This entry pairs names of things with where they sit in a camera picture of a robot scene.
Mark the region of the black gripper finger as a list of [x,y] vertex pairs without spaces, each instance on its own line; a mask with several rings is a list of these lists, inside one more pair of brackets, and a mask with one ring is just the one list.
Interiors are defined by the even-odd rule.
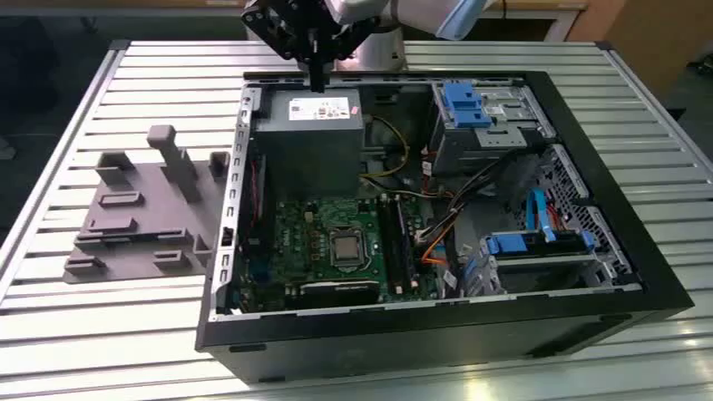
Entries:
[[344,31],[333,36],[318,33],[317,36],[317,92],[322,93],[329,83],[330,65],[336,60],[345,60],[358,45],[368,38],[366,31]]
[[262,42],[285,59],[293,59],[318,91],[318,57],[314,51],[313,2],[246,2],[241,21]]

